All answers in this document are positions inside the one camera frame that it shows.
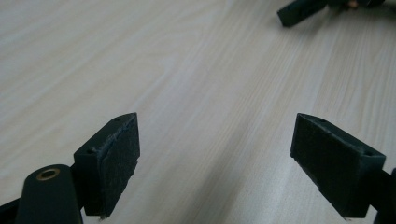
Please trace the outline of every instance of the black plastic bracket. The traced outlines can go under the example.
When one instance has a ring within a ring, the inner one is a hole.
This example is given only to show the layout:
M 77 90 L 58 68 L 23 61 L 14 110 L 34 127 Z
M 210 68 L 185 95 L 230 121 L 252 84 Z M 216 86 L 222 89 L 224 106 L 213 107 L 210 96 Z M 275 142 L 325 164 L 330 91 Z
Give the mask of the black plastic bracket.
M 382 170 L 379 151 L 327 120 L 298 114 L 290 155 L 342 217 L 365 217 L 371 204 L 376 223 L 396 223 L 396 170 Z
M 0 223 L 82 223 L 109 217 L 140 156 L 136 113 L 112 119 L 79 150 L 75 164 L 51 165 L 31 173 L 20 199 L 0 206 Z

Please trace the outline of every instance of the light wood grain surface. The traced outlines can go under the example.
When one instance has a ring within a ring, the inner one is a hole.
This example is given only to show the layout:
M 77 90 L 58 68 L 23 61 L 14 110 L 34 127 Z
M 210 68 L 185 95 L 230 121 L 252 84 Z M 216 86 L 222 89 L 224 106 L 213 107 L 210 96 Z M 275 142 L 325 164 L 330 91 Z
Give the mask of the light wood grain surface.
M 326 9 L 284 29 L 287 3 L 1 1 L 0 204 L 137 112 L 141 158 L 101 223 L 346 223 L 290 157 L 295 116 L 396 167 L 396 16 Z

